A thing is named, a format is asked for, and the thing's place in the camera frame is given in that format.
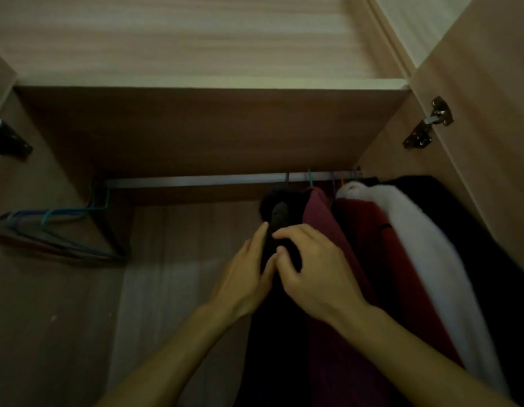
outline person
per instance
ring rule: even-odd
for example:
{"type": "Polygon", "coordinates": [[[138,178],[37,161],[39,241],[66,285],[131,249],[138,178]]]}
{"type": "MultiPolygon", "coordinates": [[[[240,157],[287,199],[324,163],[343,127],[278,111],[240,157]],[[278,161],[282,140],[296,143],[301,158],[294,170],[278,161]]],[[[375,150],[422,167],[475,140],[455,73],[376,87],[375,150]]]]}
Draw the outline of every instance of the person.
{"type": "Polygon", "coordinates": [[[180,331],[105,395],[97,407],[159,407],[177,403],[199,364],[240,318],[252,314],[279,272],[284,290],[307,314],[326,322],[369,359],[417,407],[513,406],[484,383],[402,328],[364,300],[343,252],[308,225],[282,228],[275,239],[299,249],[298,273],[284,247],[260,261],[268,224],[263,223],[225,268],[210,300],[180,331]]]}

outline wardrobe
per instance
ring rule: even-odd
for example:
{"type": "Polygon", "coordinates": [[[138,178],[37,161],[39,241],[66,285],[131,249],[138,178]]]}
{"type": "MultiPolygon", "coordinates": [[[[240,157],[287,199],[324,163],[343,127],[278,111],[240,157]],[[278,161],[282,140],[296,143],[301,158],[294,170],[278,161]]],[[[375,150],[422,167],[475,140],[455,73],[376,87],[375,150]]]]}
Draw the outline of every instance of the wardrobe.
{"type": "MultiPolygon", "coordinates": [[[[0,0],[0,215],[96,179],[109,207],[69,231],[128,253],[0,244],[0,406],[94,403],[307,171],[431,175],[524,271],[524,0],[0,0]]],[[[231,405],[248,328],[182,405],[231,405]]]]}

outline clothes rail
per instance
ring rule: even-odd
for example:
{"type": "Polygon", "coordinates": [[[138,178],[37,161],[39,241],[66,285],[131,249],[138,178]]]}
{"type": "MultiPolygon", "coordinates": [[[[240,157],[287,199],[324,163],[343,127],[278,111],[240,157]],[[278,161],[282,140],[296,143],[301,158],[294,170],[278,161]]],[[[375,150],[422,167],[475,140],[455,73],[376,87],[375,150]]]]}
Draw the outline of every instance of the clothes rail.
{"type": "Polygon", "coordinates": [[[153,178],[118,178],[105,181],[111,189],[164,188],[164,187],[198,187],[206,185],[261,184],[332,181],[335,179],[362,178],[361,171],[324,171],[324,172],[291,172],[277,174],[243,174],[230,176],[191,176],[191,177],[153,177],[153,178]]]}

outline forearm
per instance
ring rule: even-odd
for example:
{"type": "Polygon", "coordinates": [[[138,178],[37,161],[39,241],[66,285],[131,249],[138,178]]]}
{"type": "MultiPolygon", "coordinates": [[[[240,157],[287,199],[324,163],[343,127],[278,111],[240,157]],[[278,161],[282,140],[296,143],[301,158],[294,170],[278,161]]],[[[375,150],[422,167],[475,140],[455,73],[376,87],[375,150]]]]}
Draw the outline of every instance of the forearm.
{"type": "Polygon", "coordinates": [[[514,405],[409,333],[381,309],[370,307],[360,320],[351,319],[347,311],[342,314],[334,318],[334,328],[415,406],[514,405]]]}
{"type": "Polygon", "coordinates": [[[218,308],[199,307],[181,330],[97,407],[169,407],[217,340],[231,326],[231,315],[218,308]]]}

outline clothes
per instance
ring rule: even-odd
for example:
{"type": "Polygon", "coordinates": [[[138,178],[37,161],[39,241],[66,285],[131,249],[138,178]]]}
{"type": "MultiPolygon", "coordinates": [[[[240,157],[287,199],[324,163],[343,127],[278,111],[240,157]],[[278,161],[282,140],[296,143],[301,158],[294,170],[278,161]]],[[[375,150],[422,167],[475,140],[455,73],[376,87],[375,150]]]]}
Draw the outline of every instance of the clothes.
{"type": "MultiPolygon", "coordinates": [[[[277,246],[288,249],[292,264],[301,269],[301,256],[290,240],[274,240],[279,228],[300,224],[308,194],[278,190],[260,205],[262,219],[269,222],[260,271],[277,246]]],[[[307,354],[307,315],[291,298],[279,274],[272,291],[252,316],[245,367],[235,407],[311,406],[307,354]]]]}
{"type": "Polygon", "coordinates": [[[388,216],[465,368],[502,395],[509,389],[494,342],[465,273],[445,234],[401,191],[391,185],[368,188],[352,182],[337,198],[373,201],[388,216]]]}
{"type": "Polygon", "coordinates": [[[524,272],[433,177],[392,180],[459,253],[494,340],[514,400],[524,405],[524,272]]]}
{"type": "MultiPolygon", "coordinates": [[[[347,258],[366,300],[377,298],[354,252],[333,218],[324,193],[313,188],[303,222],[322,232],[347,258]]],[[[379,370],[333,328],[308,319],[309,375],[313,407],[407,405],[408,402],[379,370]]]]}
{"type": "Polygon", "coordinates": [[[372,202],[336,200],[333,214],[383,308],[395,321],[462,365],[396,232],[372,202]]]}

